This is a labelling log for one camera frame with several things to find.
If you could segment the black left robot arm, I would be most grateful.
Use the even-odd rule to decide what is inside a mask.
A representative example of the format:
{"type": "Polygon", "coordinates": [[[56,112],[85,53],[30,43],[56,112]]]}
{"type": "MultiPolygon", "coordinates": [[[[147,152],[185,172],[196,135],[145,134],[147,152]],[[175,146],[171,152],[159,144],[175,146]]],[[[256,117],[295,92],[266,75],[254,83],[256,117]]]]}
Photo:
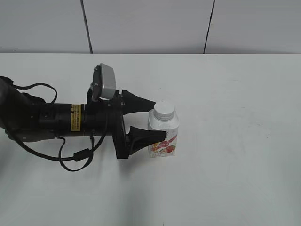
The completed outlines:
{"type": "Polygon", "coordinates": [[[110,100],[86,104],[47,103],[27,94],[7,77],[0,79],[0,126],[22,148],[28,142],[56,137],[111,136],[117,159],[127,159],[140,149],[164,141],[166,132],[131,127],[126,131],[124,115],[150,111],[155,103],[132,93],[116,91],[110,100]]]}

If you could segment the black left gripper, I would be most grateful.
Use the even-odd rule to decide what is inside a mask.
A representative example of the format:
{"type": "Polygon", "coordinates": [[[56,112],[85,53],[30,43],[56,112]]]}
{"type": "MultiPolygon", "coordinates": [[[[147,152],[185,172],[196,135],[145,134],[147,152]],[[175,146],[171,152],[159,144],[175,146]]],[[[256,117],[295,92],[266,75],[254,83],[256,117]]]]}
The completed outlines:
{"type": "Polygon", "coordinates": [[[112,99],[92,100],[92,90],[87,92],[82,128],[85,136],[111,136],[117,159],[127,159],[137,151],[165,140],[166,132],[130,127],[125,132],[123,115],[149,112],[155,102],[138,97],[127,90],[115,91],[112,99]]]}

